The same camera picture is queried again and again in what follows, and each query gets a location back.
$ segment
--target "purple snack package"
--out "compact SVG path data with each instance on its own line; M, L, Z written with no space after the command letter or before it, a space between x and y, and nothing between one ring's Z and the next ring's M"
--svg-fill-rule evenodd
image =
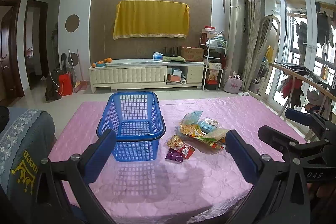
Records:
M169 148L166 159L167 160L178 161L178 162L183 161L182 154L180 152L172 149L172 148Z

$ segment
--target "patterned wallpaper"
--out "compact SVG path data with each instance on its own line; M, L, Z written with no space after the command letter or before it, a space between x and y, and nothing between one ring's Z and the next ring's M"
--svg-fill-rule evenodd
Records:
M91 63L103 58L151 58L164 47L199 45L202 28L211 23L212 0L166 0L187 3L190 7L189 35L183 38L134 37L113 40L116 6L121 0L91 0L90 58Z

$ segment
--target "blue gripper pad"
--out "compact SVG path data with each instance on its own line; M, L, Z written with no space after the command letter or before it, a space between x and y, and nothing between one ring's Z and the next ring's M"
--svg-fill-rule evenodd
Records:
M89 145L84 151L81 157L80 171L86 184L96 181L110 157L116 141L116 133L108 129L94 144Z
M258 167L250 157L246 148L254 150L254 154L260 156L253 146L246 144L235 130L230 130L225 136L226 150L236 162L241 174L248 183L255 184L259 179Z
M309 126L311 124L310 114L302 113L295 109L287 109L285 116L287 119L303 124L304 126Z

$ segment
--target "yellow cloth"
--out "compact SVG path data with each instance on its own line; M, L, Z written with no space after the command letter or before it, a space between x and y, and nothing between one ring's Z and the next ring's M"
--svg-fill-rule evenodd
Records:
M271 46L268 46L266 52L266 59L268 60L269 63L272 62L272 57L273 57L273 48Z
M189 7L161 0L123 0L117 5L113 39L183 37L189 33Z

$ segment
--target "gold fringe trim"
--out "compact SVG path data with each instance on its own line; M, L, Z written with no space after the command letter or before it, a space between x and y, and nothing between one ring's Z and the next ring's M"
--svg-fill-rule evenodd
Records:
M119 38L128 38L128 37L171 37L171 38L187 38L185 34L168 34L168 33L142 33L142 34L124 34L116 35L113 37L114 40Z

